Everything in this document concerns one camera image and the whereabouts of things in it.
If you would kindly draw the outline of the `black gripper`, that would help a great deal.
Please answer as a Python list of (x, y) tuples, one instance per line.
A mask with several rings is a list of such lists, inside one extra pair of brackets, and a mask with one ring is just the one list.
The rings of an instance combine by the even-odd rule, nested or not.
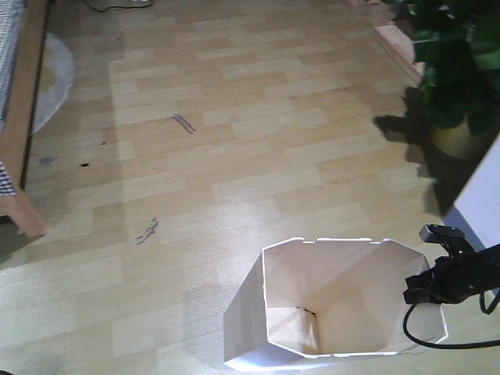
[(435, 261), (434, 267), (407, 277), (405, 282), (407, 289), (403, 292), (403, 298), (409, 305), (455, 305), (479, 294), (476, 283), (471, 280), (467, 263), (444, 256)]

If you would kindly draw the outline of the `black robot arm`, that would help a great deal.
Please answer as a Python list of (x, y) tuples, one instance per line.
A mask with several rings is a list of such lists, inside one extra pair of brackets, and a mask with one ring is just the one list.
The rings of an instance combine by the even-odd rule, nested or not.
[(468, 248), (434, 261), (434, 266), (405, 279), (405, 303), (459, 304), (499, 288), (499, 246), (481, 252)]

